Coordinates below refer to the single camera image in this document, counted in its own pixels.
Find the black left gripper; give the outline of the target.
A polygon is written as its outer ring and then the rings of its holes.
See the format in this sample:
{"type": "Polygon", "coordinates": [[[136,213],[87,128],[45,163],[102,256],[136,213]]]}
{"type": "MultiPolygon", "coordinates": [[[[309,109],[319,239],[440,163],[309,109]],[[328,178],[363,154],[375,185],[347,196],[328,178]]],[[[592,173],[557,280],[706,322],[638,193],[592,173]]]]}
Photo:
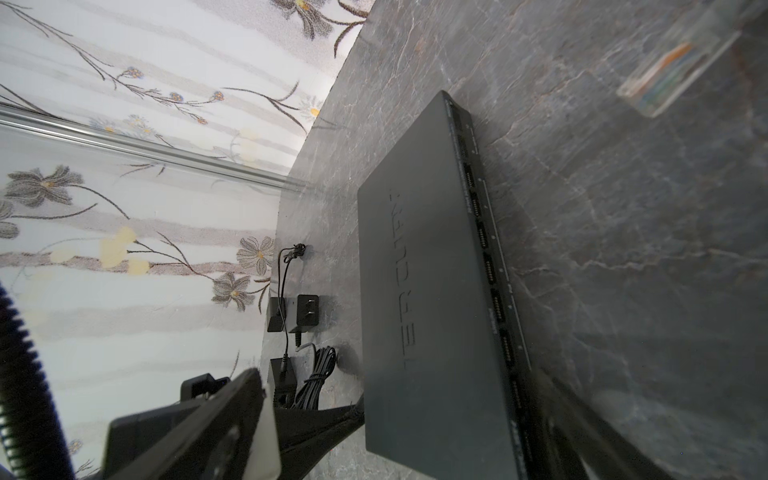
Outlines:
{"type": "MultiPolygon", "coordinates": [[[[240,479],[263,406],[256,368],[233,380],[211,374],[187,379],[177,403],[109,424],[102,478],[240,479]]],[[[364,425],[364,397],[327,410],[278,408],[275,420],[281,473],[308,474],[364,425]]]]}

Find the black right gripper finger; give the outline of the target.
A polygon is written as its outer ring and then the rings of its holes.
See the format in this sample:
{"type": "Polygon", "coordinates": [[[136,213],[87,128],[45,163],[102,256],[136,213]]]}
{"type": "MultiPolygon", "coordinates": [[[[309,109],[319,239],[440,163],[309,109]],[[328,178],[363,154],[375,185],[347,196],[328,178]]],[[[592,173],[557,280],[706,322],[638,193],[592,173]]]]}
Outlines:
{"type": "Polygon", "coordinates": [[[531,371],[546,479],[668,479],[569,387],[531,371]]]}

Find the black ribbed network switch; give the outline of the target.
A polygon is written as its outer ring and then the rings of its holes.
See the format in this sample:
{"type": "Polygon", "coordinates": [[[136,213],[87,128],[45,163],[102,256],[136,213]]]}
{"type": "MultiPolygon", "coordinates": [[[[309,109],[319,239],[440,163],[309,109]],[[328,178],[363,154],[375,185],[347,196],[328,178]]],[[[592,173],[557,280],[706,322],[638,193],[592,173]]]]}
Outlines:
{"type": "Polygon", "coordinates": [[[298,381],[290,358],[270,360],[268,382],[272,387],[276,407],[289,409],[295,403],[298,381]]]}

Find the black power adapter with cable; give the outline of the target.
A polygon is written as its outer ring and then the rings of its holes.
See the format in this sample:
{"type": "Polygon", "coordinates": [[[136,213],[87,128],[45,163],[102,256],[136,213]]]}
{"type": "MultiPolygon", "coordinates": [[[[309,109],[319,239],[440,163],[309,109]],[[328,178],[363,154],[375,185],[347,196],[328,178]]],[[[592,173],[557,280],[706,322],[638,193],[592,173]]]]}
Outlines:
{"type": "Polygon", "coordinates": [[[291,247],[281,248],[277,257],[277,289],[275,300],[275,312],[270,315],[270,322],[275,323],[274,318],[277,319],[279,324],[279,331],[284,334],[285,348],[282,355],[283,363],[286,363],[288,355],[288,328],[287,328],[287,306],[285,300],[285,283],[286,274],[291,265],[291,262],[295,259],[301,258],[305,255],[307,245],[304,243],[296,243],[291,247]]]}

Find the small black adapter with cable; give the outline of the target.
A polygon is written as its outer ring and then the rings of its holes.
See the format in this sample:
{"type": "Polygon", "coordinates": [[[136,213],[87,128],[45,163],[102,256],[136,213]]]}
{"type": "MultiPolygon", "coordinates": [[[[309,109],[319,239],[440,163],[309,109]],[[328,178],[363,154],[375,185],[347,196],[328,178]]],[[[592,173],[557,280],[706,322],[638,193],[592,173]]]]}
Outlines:
{"type": "Polygon", "coordinates": [[[318,295],[300,294],[296,299],[296,327],[292,333],[295,337],[296,351],[306,348],[312,350],[312,369],[308,377],[298,389],[292,408],[299,410],[318,410],[320,393],[326,380],[332,375],[337,365],[337,352],[334,347],[318,348],[314,343],[303,343],[302,334],[319,325],[320,297],[318,295]]]}

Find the dark grey switch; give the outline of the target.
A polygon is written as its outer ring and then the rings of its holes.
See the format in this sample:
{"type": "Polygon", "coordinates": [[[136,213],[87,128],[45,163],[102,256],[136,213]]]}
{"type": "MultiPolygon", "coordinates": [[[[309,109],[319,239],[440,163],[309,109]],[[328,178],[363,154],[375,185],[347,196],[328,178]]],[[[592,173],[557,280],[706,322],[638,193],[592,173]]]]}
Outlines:
{"type": "Polygon", "coordinates": [[[368,451],[537,479],[530,359],[470,113],[439,92],[357,193],[368,451]]]}

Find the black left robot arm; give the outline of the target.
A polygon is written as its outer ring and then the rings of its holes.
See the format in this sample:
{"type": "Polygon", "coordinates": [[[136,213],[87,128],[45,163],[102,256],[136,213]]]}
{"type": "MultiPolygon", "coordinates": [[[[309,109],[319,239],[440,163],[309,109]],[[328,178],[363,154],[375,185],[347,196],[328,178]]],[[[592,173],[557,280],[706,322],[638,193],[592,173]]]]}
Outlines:
{"type": "MultiPolygon", "coordinates": [[[[328,410],[274,405],[260,372],[205,374],[175,405],[110,424],[102,479],[302,479],[364,423],[364,404],[328,410]]],[[[38,353],[8,295],[1,296],[3,477],[73,479],[67,442],[38,353]]]]}

